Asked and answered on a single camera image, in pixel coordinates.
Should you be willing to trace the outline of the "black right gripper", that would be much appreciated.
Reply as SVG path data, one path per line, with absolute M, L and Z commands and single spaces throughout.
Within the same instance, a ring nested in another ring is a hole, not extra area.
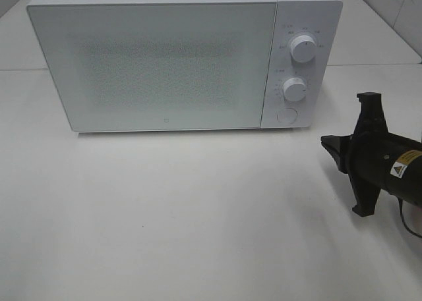
M 421 142 L 388 131 L 381 95 L 357 95 L 361 111 L 353 134 L 327 135 L 322 146 L 337 169 L 347 174 L 355 194 L 353 212 L 361 217 L 373 215 L 382 190 L 421 207 Z M 339 151 L 346 150 L 346 159 Z

